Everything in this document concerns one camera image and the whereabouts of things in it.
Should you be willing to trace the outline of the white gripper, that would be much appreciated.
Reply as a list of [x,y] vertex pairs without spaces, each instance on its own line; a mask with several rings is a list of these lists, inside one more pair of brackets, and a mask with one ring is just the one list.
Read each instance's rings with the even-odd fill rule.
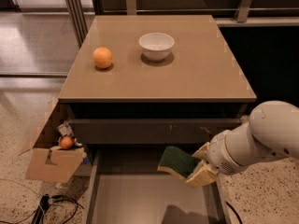
[[[197,149],[192,156],[199,160],[208,161],[219,173],[235,175],[246,170],[229,154],[226,146],[226,137],[230,131],[225,130],[215,135],[210,143],[206,142]],[[186,184],[192,188],[209,185],[218,179],[218,174],[205,162],[200,162],[194,171],[187,177]]]

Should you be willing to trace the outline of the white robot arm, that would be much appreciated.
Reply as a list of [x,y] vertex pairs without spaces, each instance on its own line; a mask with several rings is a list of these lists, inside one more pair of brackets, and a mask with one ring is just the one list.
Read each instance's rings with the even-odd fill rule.
[[215,135],[193,156],[200,160],[186,180],[193,188],[255,163],[299,159],[299,108],[281,101],[261,103],[241,126]]

